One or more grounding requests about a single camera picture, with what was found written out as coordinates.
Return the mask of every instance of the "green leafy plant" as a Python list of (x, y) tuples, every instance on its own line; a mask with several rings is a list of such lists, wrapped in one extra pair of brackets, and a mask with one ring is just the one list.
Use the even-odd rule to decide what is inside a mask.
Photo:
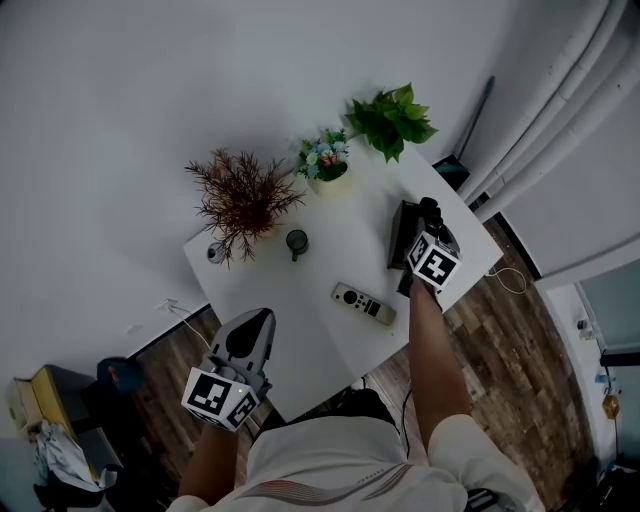
[(425, 115), (429, 107), (413, 103), (413, 88), (407, 84), (388, 92), (380, 91), (372, 103), (353, 100), (353, 112), (347, 119), (356, 132), (367, 136), (367, 142), (384, 153), (388, 162), (400, 161), (404, 141), (422, 144), (436, 130)]

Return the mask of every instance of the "remote control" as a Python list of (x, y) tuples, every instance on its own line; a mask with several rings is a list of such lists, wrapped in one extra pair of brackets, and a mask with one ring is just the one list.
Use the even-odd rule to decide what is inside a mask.
[(338, 283), (335, 287), (333, 298), (384, 325), (391, 325), (396, 318), (394, 309), (343, 283)]

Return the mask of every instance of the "white t-shirt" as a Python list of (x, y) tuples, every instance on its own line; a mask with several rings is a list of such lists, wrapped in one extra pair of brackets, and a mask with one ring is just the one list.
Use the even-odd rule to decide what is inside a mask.
[(247, 484), (217, 505), (182, 496), (169, 511), (463, 512), (467, 490), (478, 488), (500, 496), (499, 506), (488, 510), (544, 511), (527, 474), (470, 416), (440, 423), (427, 455), (429, 466), (409, 464), (398, 433), (381, 420), (307, 420), (262, 434), (249, 453)]

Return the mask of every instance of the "white plastic bag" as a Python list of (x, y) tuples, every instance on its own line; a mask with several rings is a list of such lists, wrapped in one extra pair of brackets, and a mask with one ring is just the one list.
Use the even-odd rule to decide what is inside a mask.
[(82, 448), (61, 425), (44, 420), (36, 441), (38, 466), (46, 465), (65, 484), (90, 492), (102, 491), (115, 484), (115, 472), (107, 470), (102, 472), (99, 482), (93, 479)]

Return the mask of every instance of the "green mug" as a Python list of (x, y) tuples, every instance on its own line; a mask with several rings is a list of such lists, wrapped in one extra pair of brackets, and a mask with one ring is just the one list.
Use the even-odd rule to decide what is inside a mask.
[(287, 235), (287, 247), (291, 250), (291, 261), (298, 261), (298, 256), (309, 249), (309, 238), (301, 229), (294, 229)]

